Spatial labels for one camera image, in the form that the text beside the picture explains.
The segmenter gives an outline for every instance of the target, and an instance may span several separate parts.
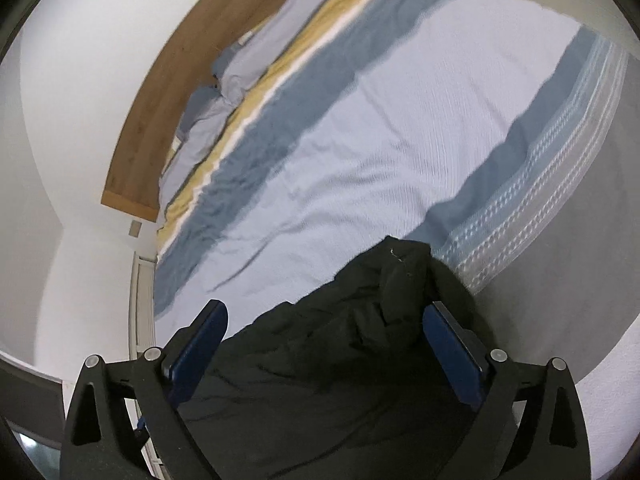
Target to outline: dark garment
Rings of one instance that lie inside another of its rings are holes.
[[[388,237],[224,341],[180,413],[224,480],[434,478],[473,421],[422,332],[435,300],[492,344],[429,246]]]

